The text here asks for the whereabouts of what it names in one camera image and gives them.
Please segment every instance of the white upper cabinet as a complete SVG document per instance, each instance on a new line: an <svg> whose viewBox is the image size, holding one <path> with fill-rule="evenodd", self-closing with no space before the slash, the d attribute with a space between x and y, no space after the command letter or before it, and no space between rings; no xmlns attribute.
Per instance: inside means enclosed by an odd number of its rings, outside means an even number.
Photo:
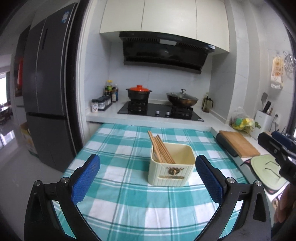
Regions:
<svg viewBox="0 0 296 241"><path fill-rule="evenodd" d="M142 31L196 39L195 0L145 0Z"/></svg>
<svg viewBox="0 0 296 241"><path fill-rule="evenodd" d="M229 29L225 5L220 0L196 0L197 40L229 52Z"/></svg>
<svg viewBox="0 0 296 241"><path fill-rule="evenodd" d="M145 0L108 0L100 33L140 31Z"/></svg>

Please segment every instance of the gas stove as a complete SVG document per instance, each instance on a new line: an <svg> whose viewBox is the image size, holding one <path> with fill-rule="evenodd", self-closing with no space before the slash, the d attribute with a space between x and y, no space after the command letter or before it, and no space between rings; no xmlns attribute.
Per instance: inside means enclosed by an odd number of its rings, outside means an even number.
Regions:
<svg viewBox="0 0 296 241"><path fill-rule="evenodd" d="M191 107L179 108L171 105L152 104L148 102L126 102L124 106L118 111L118 114L203 121L203 119L201 119Z"/></svg>

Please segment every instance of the refrigerator handle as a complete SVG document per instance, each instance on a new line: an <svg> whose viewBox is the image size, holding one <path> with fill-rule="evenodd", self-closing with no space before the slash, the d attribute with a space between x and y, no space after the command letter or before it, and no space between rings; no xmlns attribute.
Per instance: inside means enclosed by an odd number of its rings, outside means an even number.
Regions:
<svg viewBox="0 0 296 241"><path fill-rule="evenodd" d="M44 33L44 37L43 37L43 42L42 42L42 48L41 48L41 50L44 49L44 44L45 44L45 39L46 39L47 31L48 31L48 28L45 30L45 33Z"/></svg>

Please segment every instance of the cutting board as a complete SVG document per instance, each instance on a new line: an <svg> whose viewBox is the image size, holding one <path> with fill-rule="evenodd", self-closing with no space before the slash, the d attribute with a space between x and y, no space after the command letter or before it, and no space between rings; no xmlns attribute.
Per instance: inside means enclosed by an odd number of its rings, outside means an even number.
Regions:
<svg viewBox="0 0 296 241"><path fill-rule="evenodd" d="M227 140L239 157L244 158L260 155L260 152L242 134L234 131L219 131L219 133Z"/></svg>

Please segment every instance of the tablecloth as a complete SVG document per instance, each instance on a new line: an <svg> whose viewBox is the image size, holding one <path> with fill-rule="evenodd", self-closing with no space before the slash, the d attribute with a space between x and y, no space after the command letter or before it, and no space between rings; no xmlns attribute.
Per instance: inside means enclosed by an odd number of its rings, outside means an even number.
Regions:
<svg viewBox="0 0 296 241"><path fill-rule="evenodd" d="M190 145L196 156L205 155L226 177L247 183L210 132L103 124L64 174L69 177L91 154L100 156L101 168L77 206L103 241L194 240L218 208L196 170L183 187L148 184L148 130L165 142ZM241 204L237 203L222 236L231 231ZM65 233L74 237L58 203L54 206Z"/></svg>

